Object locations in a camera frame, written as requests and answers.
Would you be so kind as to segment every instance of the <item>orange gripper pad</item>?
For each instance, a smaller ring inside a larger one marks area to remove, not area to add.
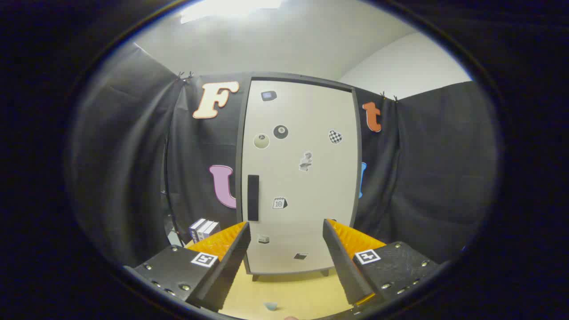
[[[354,228],[350,228],[347,225],[343,225],[330,219],[328,219],[328,222],[330,222],[336,231],[336,234],[338,235],[338,238],[340,238],[342,245],[344,245],[344,249],[348,253],[350,259],[354,258],[356,252],[366,251],[369,249],[377,249],[385,245],[385,243],[374,239]]]
[[[241,229],[243,229],[245,223],[246,221],[243,221],[232,225],[229,228],[223,229],[218,233],[214,233],[204,240],[196,244],[192,244],[191,246],[187,247],[187,249],[217,256],[219,258],[219,261],[221,261],[223,260],[223,257],[227,253],[229,247],[231,247],[233,244],[233,241],[235,241],[235,238]]]

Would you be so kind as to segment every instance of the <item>black curtain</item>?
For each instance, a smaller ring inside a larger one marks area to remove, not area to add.
[[[86,87],[72,131],[69,196],[99,251],[137,266],[169,242],[160,205],[166,129],[183,82],[135,44]]]
[[[187,81],[175,103],[168,144],[167,183],[176,224],[185,242],[191,240],[188,227],[200,218],[218,221],[221,229],[237,223],[236,209],[217,200],[209,167],[222,165],[233,169],[229,177],[230,191],[233,197],[238,197],[235,194],[237,129],[247,92],[240,89],[230,93],[223,108],[216,104],[216,117],[195,119],[192,114],[200,103],[202,85],[237,81],[243,87],[249,79],[244,73],[196,76]]]
[[[361,184],[362,197],[358,202],[354,228],[380,240],[387,241],[390,226],[385,223],[386,208],[391,199],[397,172],[399,129],[395,101],[376,93],[356,89],[360,117],[362,162],[366,163]],[[363,105],[373,102],[381,112],[376,120],[381,131],[368,128]]]
[[[441,263],[460,253],[494,196],[501,146],[493,105],[469,81],[395,106],[397,178],[378,237],[404,241]]]

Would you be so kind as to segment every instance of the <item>white cabinet door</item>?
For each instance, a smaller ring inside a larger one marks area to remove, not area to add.
[[[251,273],[333,266],[322,225],[325,218],[351,223],[359,193],[357,121],[351,92],[288,81],[251,82],[241,159]],[[258,221],[249,220],[250,175],[259,181]]]

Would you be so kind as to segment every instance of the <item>dark rectangle sticker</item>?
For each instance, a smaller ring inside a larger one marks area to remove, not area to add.
[[[304,260],[304,259],[306,259],[307,256],[308,256],[308,253],[297,253],[296,256],[294,256],[294,258],[298,259],[298,260]]]
[[[247,217],[259,221],[259,176],[250,174],[247,179]]]

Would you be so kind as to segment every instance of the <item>ceiling light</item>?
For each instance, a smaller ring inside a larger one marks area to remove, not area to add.
[[[242,17],[256,9],[277,9],[282,0],[202,0],[182,11],[184,24],[208,16]]]

